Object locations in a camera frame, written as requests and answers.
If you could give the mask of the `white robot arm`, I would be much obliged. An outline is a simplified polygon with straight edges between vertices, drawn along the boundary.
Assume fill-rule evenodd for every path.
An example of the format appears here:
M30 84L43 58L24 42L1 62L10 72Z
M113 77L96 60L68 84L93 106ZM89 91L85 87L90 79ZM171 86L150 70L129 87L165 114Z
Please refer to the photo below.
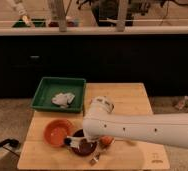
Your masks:
M113 104L103 96L91 101L82 122L88 141L107 135L188 149L188 113L121 115L112 110Z

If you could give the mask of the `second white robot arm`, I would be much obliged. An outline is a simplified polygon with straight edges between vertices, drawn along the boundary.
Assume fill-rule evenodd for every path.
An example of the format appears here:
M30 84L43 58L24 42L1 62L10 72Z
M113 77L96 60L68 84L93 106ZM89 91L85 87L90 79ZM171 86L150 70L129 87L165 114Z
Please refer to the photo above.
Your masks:
M32 27L33 23L28 15L26 8L23 5L23 0L6 0L11 8L18 13L20 18L24 21L24 23Z

